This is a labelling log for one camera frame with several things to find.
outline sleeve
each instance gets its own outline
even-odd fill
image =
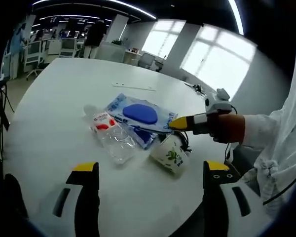
[[[24,32],[23,30],[20,31],[20,41],[22,42],[22,40],[24,39]]]
[[[280,128],[283,109],[267,115],[244,115],[245,136],[243,146],[263,149],[275,139]]]

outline white wall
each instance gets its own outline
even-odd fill
[[[25,25],[25,29],[24,29],[24,33],[23,33],[23,37],[25,39],[29,39],[31,36],[32,25],[35,21],[35,18],[36,18],[35,15],[28,15],[26,17],[26,20],[25,20],[26,25]]]
[[[240,114],[269,115],[282,108],[290,87],[291,79],[257,50],[247,75],[231,102]]]
[[[112,42],[113,40],[118,40],[123,33],[127,21],[128,17],[117,15],[110,26],[106,41]]]
[[[160,71],[161,73],[169,75],[171,77],[178,77],[178,74],[181,73],[181,63],[183,62],[185,55],[187,54],[190,46],[197,36],[200,27],[200,25],[194,24],[184,25],[167,59],[164,61],[163,68]]]
[[[126,47],[138,48],[141,50],[150,31],[152,30],[153,25],[154,22],[128,24],[122,35],[122,39],[128,38]]]

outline white table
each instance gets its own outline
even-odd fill
[[[113,87],[112,82],[151,86],[156,91]],[[5,144],[5,173],[19,181],[29,216],[79,163],[100,164],[99,231],[103,237],[168,236],[202,202],[203,161],[223,162],[225,145],[208,135],[189,134],[194,154],[189,169],[173,178],[138,148],[116,168],[82,120],[83,106],[105,107],[119,93],[147,99],[179,113],[204,112],[204,98],[182,81],[109,61],[58,58],[33,82],[21,100]]]

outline cup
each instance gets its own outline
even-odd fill
[[[174,135],[168,136],[150,156],[174,174],[181,174],[188,166],[188,157]]]

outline chair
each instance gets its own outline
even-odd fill
[[[33,65],[34,69],[31,70],[26,76],[26,80],[29,79],[31,74],[38,76],[38,72],[43,71],[43,68],[40,68],[40,65],[44,61],[42,55],[42,41],[34,41],[29,43],[25,51],[25,63],[24,67],[28,65]]]
[[[77,52],[77,40],[75,38],[62,39],[59,57],[73,58]]]
[[[126,48],[124,46],[102,42],[95,58],[122,63],[124,61],[125,51]]]
[[[138,61],[138,67],[150,69],[154,61],[155,56],[144,53]]]

